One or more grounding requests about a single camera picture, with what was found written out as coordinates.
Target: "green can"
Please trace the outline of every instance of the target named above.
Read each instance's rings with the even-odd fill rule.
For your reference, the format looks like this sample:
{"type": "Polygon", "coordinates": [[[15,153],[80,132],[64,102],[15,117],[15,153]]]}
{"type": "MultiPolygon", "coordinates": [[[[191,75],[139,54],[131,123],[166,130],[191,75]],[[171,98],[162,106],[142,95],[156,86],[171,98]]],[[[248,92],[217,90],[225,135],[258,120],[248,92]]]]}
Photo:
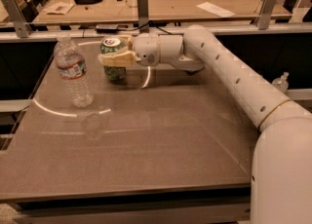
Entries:
{"type": "MultiPolygon", "coordinates": [[[[118,36],[106,36],[101,40],[100,50],[102,54],[118,53],[125,47],[125,42],[118,36]]],[[[126,68],[104,65],[104,71],[107,79],[111,81],[122,80],[126,77],[126,68]]]]}

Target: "brown table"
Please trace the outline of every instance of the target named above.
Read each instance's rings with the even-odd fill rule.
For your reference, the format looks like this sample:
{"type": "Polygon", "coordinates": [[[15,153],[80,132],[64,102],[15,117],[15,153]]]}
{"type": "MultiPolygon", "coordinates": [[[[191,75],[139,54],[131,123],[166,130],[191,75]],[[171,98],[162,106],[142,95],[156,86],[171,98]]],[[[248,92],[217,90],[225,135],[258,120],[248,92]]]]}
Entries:
{"type": "MultiPolygon", "coordinates": [[[[51,0],[49,7],[56,2],[73,3],[73,0],[51,0]]],[[[253,20],[260,8],[260,0],[148,0],[149,17],[154,21],[196,21],[196,20],[253,20]],[[204,11],[199,4],[210,2],[225,10],[235,13],[230,18],[221,18],[204,11]]],[[[41,22],[73,22],[73,21],[107,21],[134,22],[137,21],[137,0],[103,0],[101,3],[84,6],[75,5],[65,16],[47,15],[42,12],[35,21],[41,22]]],[[[281,5],[273,10],[273,19],[290,19],[292,14],[281,5]]]]}
{"type": "MultiPolygon", "coordinates": [[[[0,153],[0,203],[29,209],[116,196],[152,201],[194,192],[201,198],[219,190],[213,204],[224,198],[227,205],[249,204],[224,190],[250,187],[257,131],[209,68],[188,75],[166,64],[135,65],[126,80],[112,84],[97,60],[99,39],[80,42],[95,101],[85,109],[72,106],[52,63],[8,150],[0,153]]],[[[186,205],[212,204],[189,197],[186,205]]],[[[180,198],[175,203],[184,205],[180,198]]],[[[234,213],[224,214],[230,221],[234,213]]]]}

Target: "small clear bottle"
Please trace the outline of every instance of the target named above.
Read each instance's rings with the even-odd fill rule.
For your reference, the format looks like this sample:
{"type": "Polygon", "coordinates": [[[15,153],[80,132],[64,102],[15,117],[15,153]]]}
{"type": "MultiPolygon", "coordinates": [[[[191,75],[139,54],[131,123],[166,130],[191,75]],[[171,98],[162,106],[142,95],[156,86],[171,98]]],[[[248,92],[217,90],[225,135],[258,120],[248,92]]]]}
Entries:
{"type": "Polygon", "coordinates": [[[54,49],[58,73],[69,91],[73,105],[85,107],[94,100],[81,48],[69,35],[59,36],[54,49]]]}
{"type": "Polygon", "coordinates": [[[272,85],[276,87],[282,93],[285,93],[285,91],[289,87],[289,83],[287,81],[287,78],[289,77],[289,75],[290,74],[288,72],[284,72],[284,74],[280,78],[277,78],[272,81],[272,85]]]}

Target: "white paper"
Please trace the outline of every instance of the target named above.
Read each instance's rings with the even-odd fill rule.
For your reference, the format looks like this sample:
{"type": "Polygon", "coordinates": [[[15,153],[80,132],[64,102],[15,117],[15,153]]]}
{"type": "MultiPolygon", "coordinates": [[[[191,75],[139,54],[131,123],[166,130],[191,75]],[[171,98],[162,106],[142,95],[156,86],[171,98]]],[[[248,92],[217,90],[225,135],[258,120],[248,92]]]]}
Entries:
{"type": "Polygon", "coordinates": [[[47,12],[47,14],[51,14],[51,15],[66,15],[73,6],[74,4],[57,2],[51,7],[45,9],[44,11],[47,12]]]}
{"type": "Polygon", "coordinates": [[[206,10],[210,13],[213,13],[217,16],[220,16],[222,18],[229,18],[231,16],[234,16],[235,14],[233,12],[230,12],[228,10],[224,10],[223,8],[220,8],[212,3],[205,2],[203,4],[197,5],[198,8],[201,8],[203,10],[206,10]]]}

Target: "metal bracket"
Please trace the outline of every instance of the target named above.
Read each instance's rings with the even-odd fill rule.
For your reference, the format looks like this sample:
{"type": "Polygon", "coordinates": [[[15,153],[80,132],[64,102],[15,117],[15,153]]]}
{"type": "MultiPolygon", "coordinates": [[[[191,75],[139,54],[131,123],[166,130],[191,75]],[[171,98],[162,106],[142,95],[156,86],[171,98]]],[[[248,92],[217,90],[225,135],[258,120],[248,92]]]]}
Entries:
{"type": "Polygon", "coordinates": [[[264,30],[269,27],[275,3],[276,0],[263,0],[260,15],[254,21],[254,24],[259,30],[264,30]]]}
{"type": "Polygon", "coordinates": [[[149,31],[148,0],[137,0],[138,27],[140,33],[149,31]]]}
{"type": "Polygon", "coordinates": [[[31,33],[31,28],[27,24],[16,0],[1,0],[6,8],[11,21],[13,22],[14,29],[20,38],[27,38],[31,33]]]}

